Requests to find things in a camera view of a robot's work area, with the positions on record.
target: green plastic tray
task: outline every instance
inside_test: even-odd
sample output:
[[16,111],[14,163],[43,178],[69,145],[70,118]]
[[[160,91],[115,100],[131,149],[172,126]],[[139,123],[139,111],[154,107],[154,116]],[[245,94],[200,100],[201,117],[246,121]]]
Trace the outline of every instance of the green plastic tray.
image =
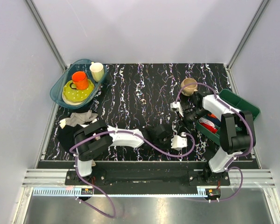
[[[230,90],[224,89],[219,93],[219,96],[222,100],[230,104],[231,106],[241,110],[241,111],[250,111],[253,116],[253,120],[257,118],[260,114],[260,109],[253,104],[249,103],[247,100],[241,98]],[[196,129],[208,137],[210,140],[215,142],[217,145],[220,145],[220,128],[215,125],[218,131],[214,134],[209,131],[207,128],[203,127],[198,121],[195,122]]]
[[[99,82],[96,82],[94,78],[92,77],[92,74],[89,70],[89,67],[91,65],[92,61],[89,59],[80,59],[73,63],[65,72],[64,74],[60,77],[60,79],[54,84],[50,91],[50,96],[52,100],[57,103],[60,106],[63,106],[68,109],[78,109],[83,106],[88,106],[88,104],[92,101],[94,96],[97,94],[100,86],[102,85],[103,81],[105,80],[107,74],[108,74],[108,69],[104,66],[104,71],[105,74],[104,76],[100,79]],[[77,72],[77,71],[84,71],[88,77],[88,79],[91,80],[91,82],[94,84],[94,89],[91,92],[91,94],[79,105],[69,105],[67,104],[63,98],[62,98],[62,92],[63,92],[63,87],[64,85],[71,80],[71,76]]]

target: gray cloth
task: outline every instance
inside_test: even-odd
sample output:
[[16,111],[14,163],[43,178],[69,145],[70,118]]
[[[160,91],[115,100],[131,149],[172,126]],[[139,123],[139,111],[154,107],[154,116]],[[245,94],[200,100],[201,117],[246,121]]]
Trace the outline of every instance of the gray cloth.
[[65,119],[65,122],[66,125],[74,127],[76,125],[82,125],[86,122],[93,121],[97,117],[97,113],[92,113],[92,110],[89,110],[86,113],[72,113],[70,118]]

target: white bracket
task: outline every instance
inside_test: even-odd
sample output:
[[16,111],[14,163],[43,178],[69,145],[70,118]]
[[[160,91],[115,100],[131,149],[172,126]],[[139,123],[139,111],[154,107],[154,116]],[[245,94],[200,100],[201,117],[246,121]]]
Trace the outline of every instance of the white bracket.
[[187,147],[187,138],[179,135],[174,135],[171,139],[171,148],[180,151],[182,148]]
[[183,117],[182,106],[180,102],[173,102],[170,104],[170,111],[177,111]]
[[217,101],[215,98],[215,95],[207,95],[202,100],[202,106],[205,110],[213,113],[220,121],[221,121],[221,115],[224,113],[234,113],[230,109],[233,109],[237,112],[240,112],[239,109],[229,106],[226,107],[225,105],[221,104],[219,101]]

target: red object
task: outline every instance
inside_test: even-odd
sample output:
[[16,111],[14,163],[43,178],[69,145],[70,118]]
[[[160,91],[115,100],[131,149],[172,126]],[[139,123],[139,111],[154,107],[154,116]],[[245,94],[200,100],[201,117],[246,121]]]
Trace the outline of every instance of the red object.
[[216,118],[217,119],[217,117],[214,114],[212,114],[212,113],[209,114],[209,116],[212,117],[212,118]]
[[199,119],[199,123],[200,123],[203,127],[207,128],[209,131],[211,131],[211,132],[214,133],[214,134],[218,131],[218,129],[215,128],[214,123],[212,123],[210,120],[207,120],[207,119],[205,119],[205,118],[200,118],[200,119]]

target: metal floor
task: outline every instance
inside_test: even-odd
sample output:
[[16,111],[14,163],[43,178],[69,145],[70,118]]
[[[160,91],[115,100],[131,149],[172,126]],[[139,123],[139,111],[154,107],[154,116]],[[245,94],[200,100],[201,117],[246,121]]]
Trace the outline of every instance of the metal floor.
[[[222,189],[222,198],[232,194]],[[32,196],[25,224],[272,224],[261,189],[241,189],[239,194],[221,203],[191,202],[185,198],[112,198],[117,218],[106,218],[71,197]],[[111,212],[103,197],[88,202]]]

